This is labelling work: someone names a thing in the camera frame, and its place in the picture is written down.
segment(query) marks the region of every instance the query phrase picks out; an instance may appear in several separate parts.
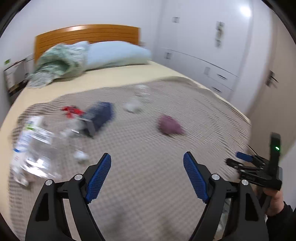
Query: wooden headboard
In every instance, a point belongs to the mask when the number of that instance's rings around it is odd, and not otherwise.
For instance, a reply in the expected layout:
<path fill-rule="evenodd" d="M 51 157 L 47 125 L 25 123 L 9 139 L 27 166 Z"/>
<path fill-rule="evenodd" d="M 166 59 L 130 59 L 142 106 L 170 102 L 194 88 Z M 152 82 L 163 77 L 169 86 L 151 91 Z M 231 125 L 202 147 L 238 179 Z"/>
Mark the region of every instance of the wooden headboard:
<path fill-rule="evenodd" d="M 56 44 L 74 44 L 80 41 L 89 41 L 89 43 L 125 41 L 138 45 L 139 28 L 124 25 L 89 24 L 53 30 L 36 36 L 35 62 L 46 50 Z"/>

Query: cable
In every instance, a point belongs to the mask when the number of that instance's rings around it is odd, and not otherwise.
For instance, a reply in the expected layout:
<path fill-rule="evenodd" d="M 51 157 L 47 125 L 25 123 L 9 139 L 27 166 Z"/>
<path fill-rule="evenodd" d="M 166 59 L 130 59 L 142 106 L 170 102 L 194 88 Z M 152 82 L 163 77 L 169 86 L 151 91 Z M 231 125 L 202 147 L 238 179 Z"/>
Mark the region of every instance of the cable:
<path fill-rule="evenodd" d="M 255 155 L 258 156 L 258 154 L 254 151 L 254 149 L 253 149 L 252 147 L 250 147 L 250 146 L 248 145 L 248 148 L 250 148 L 250 150 L 251 150 Z"/>

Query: blue stripe on package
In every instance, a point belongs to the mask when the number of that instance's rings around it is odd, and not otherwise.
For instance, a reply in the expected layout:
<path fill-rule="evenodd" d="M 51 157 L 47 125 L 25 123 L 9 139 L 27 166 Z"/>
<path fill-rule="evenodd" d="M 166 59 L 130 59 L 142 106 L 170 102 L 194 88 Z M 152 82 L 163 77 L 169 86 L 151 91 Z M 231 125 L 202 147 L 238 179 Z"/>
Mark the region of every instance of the blue stripe on package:
<path fill-rule="evenodd" d="M 86 124 L 85 133 L 94 136 L 104 123 L 113 117 L 113 104 L 109 102 L 97 102 L 82 116 Z"/>

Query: green crumpled blanket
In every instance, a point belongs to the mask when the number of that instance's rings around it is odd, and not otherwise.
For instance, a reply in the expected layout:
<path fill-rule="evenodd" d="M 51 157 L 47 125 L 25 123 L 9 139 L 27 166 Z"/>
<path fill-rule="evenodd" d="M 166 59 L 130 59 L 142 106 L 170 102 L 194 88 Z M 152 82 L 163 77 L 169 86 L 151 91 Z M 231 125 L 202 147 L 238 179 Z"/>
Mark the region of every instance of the green crumpled blanket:
<path fill-rule="evenodd" d="M 57 44 L 38 59 L 28 86 L 41 88 L 54 79 L 81 75 L 85 70 L 87 50 L 82 46 Z"/>

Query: person's arm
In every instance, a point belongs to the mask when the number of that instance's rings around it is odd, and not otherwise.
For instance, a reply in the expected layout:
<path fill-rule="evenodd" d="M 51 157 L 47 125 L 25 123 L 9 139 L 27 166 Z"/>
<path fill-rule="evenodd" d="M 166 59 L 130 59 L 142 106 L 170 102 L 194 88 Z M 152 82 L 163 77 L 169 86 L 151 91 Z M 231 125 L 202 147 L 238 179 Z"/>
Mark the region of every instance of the person's arm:
<path fill-rule="evenodd" d="M 266 195 L 272 197 L 270 206 L 266 212 L 268 217 L 266 222 L 268 236 L 269 240 L 272 241 L 281 233 L 284 227 L 287 226 L 287 223 L 293 214 L 293 210 L 283 201 L 282 191 L 268 188 L 264 188 L 263 191 Z"/>

